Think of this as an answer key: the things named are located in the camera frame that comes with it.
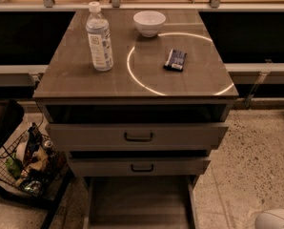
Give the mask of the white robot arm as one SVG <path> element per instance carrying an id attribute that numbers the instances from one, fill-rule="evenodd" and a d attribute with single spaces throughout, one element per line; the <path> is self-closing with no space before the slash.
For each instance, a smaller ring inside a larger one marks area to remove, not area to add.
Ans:
<path id="1" fill-rule="evenodd" d="M 284 207 L 260 213 L 254 222 L 255 229 L 284 229 Z"/>

